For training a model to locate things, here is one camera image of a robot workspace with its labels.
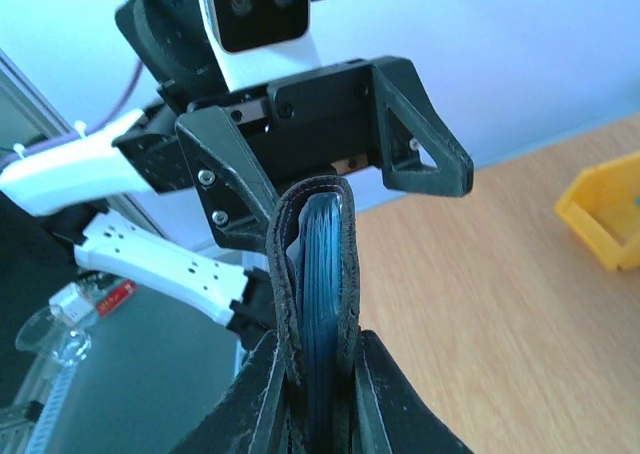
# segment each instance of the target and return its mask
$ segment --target hole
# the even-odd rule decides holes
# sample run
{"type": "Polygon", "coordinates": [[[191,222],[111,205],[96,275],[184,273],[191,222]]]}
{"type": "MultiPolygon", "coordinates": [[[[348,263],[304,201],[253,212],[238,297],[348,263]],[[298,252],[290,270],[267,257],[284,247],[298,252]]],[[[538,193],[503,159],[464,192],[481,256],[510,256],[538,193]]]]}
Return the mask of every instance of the hole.
{"type": "Polygon", "coordinates": [[[231,9],[238,16],[246,16],[251,12],[252,8],[251,0],[231,0],[231,9]]]}
{"type": "Polygon", "coordinates": [[[291,104],[285,102],[278,107],[278,116],[282,119],[291,119],[294,114],[294,109],[291,104]]]}
{"type": "Polygon", "coordinates": [[[242,112],[239,111],[238,109],[236,109],[235,111],[232,111],[231,119],[233,119],[234,122],[240,122],[242,120],[242,112]]]}

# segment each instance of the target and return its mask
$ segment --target wallet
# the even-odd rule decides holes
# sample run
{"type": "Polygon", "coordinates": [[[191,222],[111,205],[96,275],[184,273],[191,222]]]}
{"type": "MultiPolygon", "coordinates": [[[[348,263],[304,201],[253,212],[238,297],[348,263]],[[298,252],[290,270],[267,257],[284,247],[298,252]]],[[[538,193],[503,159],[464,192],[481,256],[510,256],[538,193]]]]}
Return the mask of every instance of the wallet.
{"type": "Polygon", "coordinates": [[[349,452],[360,273],[348,182],[307,179],[267,232],[293,452],[349,452]]]}

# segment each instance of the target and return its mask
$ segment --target red label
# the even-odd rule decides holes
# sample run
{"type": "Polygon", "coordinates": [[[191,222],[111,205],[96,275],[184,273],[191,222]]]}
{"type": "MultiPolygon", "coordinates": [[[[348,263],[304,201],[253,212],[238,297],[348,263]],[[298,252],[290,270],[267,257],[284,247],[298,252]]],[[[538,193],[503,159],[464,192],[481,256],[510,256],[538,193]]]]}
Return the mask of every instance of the red label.
{"type": "Polygon", "coordinates": [[[131,294],[136,292],[137,288],[138,286],[136,286],[132,281],[124,281],[116,287],[107,295],[107,297],[96,304],[96,310],[100,317],[106,317],[111,314],[116,307],[126,301],[131,294]]]}

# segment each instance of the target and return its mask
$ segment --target black bracket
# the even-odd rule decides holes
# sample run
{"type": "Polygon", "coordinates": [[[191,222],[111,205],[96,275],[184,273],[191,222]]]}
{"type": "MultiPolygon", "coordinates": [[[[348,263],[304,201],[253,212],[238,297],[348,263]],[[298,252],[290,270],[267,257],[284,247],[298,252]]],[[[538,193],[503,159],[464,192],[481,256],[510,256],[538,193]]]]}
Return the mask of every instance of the black bracket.
{"type": "Polygon", "coordinates": [[[176,114],[163,105],[148,112],[147,119],[114,139],[113,147],[158,194],[193,186],[175,134],[176,114]]]}
{"type": "MultiPolygon", "coordinates": [[[[356,351],[353,454],[472,453],[420,400],[373,331],[360,334],[356,351]]],[[[276,332],[267,332],[214,411],[171,453],[290,452],[282,355],[276,332]]]]}
{"type": "Polygon", "coordinates": [[[307,177],[375,166],[390,189],[450,197],[473,184],[471,158],[435,112],[413,63],[397,57],[192,103],[176,131],[225,248],[263,252],[279,193],[307,177]],[[435,167],[422,164],[418,145],[435,167]]]}
{"type": "Polygon", "coordinates": [[[304,35],[311,0],[204,0],[205,22],[227,52],[256,49],[304,35]]]}
{"type": "Polygon", "coordinates": [[[253,269],[245,274],[249,282],[242,302],[231,301],[233,317],[227,329],[238,335],[245,351],[252,351],[268,331],[276,328],[276,310],[269,273],[253,269]]]}

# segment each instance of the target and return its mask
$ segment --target glass beaker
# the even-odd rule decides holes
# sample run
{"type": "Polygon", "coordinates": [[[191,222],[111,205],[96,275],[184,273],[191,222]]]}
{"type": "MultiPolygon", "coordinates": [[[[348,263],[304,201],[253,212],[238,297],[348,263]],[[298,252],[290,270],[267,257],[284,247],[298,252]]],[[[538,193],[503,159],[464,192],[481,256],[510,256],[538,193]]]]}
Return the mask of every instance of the glass beaker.
{"type": "Polygon", "coordinates": [[[20,328],[16,349],[46,357],[66,367],[77,364],[91,347],[91,337],[79,327],[69,327],[43,307],[20,328]]]}

